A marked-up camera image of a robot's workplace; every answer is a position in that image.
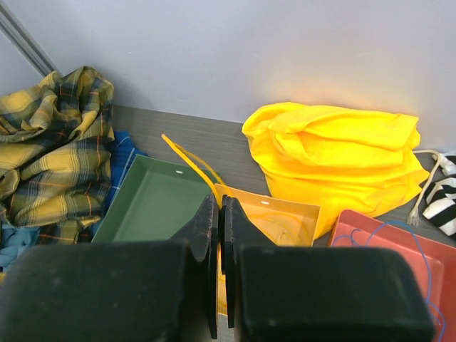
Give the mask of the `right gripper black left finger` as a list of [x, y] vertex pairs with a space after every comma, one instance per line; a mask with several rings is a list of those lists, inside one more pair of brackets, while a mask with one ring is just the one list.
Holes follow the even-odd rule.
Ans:
[[38, 246], [1, 283], [3, 341], [211, 341], [218, 206], [171, 238]]

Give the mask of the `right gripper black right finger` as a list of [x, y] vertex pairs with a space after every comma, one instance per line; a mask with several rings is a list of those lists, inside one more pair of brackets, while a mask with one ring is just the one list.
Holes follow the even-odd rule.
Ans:
[[431, 341], [406, 260], [377, 247], [280, 247], [222, 201], [228, 326], [237, 341]]

